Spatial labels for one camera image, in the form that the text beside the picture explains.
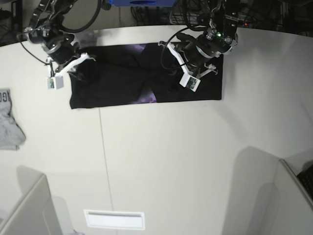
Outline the black T-shirt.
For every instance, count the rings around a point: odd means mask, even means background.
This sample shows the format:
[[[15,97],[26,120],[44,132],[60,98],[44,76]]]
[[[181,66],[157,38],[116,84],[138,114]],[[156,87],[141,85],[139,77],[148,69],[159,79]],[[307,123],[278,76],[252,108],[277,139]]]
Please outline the black T-shirt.
[[[168,51],[156,43],[86,47],[80,50],[95,56],[86,60],[71,75],[72,109],[89,109],[143,103],[221,100],[223,84],[223,57],[212,64],[217,72],[201,79],[193,92],[180,85],[182,70]]]

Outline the white left partition panel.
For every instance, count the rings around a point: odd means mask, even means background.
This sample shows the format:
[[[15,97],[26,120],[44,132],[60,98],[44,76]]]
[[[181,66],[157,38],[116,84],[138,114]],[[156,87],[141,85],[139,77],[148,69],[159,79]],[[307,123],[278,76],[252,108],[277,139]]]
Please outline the white left partition panel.
[[[2,235],[61,235],[46,175],[41,174],[1,222]]]

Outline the white right partition panel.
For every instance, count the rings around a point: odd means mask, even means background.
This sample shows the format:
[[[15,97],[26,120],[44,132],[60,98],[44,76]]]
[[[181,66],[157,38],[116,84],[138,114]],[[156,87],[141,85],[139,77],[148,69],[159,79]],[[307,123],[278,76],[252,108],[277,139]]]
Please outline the white right partition panel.
[[[278,162],[273,182],[260,188],[252,218],[254,235],[313,233],[313,201],[286,161]]]

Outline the blue box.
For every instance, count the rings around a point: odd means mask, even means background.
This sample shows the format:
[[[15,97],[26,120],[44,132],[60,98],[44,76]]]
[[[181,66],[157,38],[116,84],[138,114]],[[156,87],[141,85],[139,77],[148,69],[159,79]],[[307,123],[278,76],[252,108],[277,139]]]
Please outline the blue box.
[[[117,7],[147,6],[172,7],[176,0],[110,0],[109,3]]]

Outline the white partition panel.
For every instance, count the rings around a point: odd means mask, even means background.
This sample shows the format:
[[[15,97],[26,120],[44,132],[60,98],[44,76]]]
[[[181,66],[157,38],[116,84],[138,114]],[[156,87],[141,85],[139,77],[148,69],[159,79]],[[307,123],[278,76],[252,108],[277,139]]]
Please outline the white partition panel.
[[[2,235],[61,235],[46,175],[41,174],[1,222]]]
[[[260,188],[252,218],[254,235],[313,233],[313,201],[286,161],[278,162],[273,182]]]

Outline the grey folded garment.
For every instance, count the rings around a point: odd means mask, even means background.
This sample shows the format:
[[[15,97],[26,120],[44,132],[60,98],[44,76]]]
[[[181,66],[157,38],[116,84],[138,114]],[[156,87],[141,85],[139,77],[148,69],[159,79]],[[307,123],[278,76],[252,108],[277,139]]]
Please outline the grey folded garment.
[[[12,113],[12,99],[9,89],[0,90],[0,149],[19,150],[26,136],[16,123]]]

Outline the black keyboard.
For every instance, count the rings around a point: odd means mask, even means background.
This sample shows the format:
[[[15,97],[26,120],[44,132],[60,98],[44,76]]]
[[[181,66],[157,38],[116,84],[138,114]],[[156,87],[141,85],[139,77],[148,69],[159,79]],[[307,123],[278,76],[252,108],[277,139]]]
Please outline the black keyboard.
[[[311,165],[307,169],[301,171],[297,175],[298,180],[310,196],[310,198],[313,198],[313,166]]]

